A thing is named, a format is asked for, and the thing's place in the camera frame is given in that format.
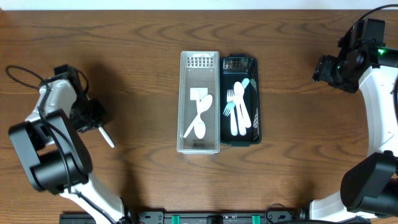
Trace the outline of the white plastic spoon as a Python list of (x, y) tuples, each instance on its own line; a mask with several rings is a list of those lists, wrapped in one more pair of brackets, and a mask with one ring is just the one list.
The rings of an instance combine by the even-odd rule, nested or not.
[(104, 137), (105, 141), (109, 144), (111, 148), (115, 147), (115, 144), (113, 140), (111, 139), (111, 136), (108, 134), (108, 132), (105, 130), (103, 126), (99, 126), (98, 130), (100, 131), (102, 137)]
[(251, 120), (246, 108), (246, 104), (244, 102), (243, 96), (245, 93), (245, 88), (249, 84), (249, 79), (244, 78), (241, 82), (236, 82), (234, 84), (234, 97), (236, 100), (236, 108), (240, 109), (241, 112), (241, 120), (243, 121), (243, 125), (245, 128), (251, 127)]
[(201, 114), (204, 112), (204, 107), (202, 105), (201, 100), (197, 100), (197, 121), (194, 125), (194, 132), (198, 139), (203, 139), (206, 132), (206, 126), (203, 120), (201, 119)]

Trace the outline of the black plastic basket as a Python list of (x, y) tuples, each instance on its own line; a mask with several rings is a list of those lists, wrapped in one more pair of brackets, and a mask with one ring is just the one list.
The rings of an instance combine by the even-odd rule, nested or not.
[[(246, 108), (251, 120), (251, 127), (247, 128), (246, 135), (232, 136), (230, 129), (230, 116), (223, 115), (227, 105), (226, 95), (228, 90), (234, 89), (236, 82), (241, 82), (244, 78), (249, 79), (249, 85), (245, 89), (243, 96)], [(231, 54), (220, 59), (220, 138), (223, 144), (231, 146), (248, 147), (259, 144), (262, 140), (261, 131), (261, 104), (259, 98), (259, 80), (257, 60), (244, 54)], [(234, 107), (236, 124), (238, 127), (238, 117), (236, 107)]]

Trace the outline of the white plastic spoon angled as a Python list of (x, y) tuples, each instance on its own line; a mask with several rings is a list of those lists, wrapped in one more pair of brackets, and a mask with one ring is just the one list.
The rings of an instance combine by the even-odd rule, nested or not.
[[(211, 95), (205, 95), (203, 97), (203, 99), (201, 100), (201, 102), (202, 102), (202, 105), (204, 107), (203, 110), (205, 112), (205, 111), (207, 111), (210, 108), (210, 106), (211, 106), (211, 104), (213, 102), (213, 97)], [(190, 123), (190, 125), (187, 128), (187, 130), (185, 131), (185, 134), (183, 135), (184, 138), (186, 138), (190, 134), (191, 130), (194, 129), (194, 125), (196, 124), (196, 121), (197, 121), (197, 116), (195, 116), (195, 118)]]

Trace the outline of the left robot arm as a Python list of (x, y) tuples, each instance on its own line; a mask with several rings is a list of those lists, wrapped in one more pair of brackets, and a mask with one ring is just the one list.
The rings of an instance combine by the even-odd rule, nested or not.
[(96, 223), (124, 223), (122, 199), (93, 174), (90, 154), (69, 119), (74, 87), (55, 80), (41, 85), (39, 94), (33, 112), (8, 132), (31, 186), (75, 202)]

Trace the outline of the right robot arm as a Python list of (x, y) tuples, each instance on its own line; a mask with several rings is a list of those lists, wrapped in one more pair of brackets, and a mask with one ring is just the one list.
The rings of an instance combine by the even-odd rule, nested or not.
[(349, 170), (340, 190), (314, 200), (309, 218), (342, 222), (354, 217), (397, 216), (397, 51), (364, 45), (338, 57), (320, 57), (313, 80), (364, 98), (367, 157)]

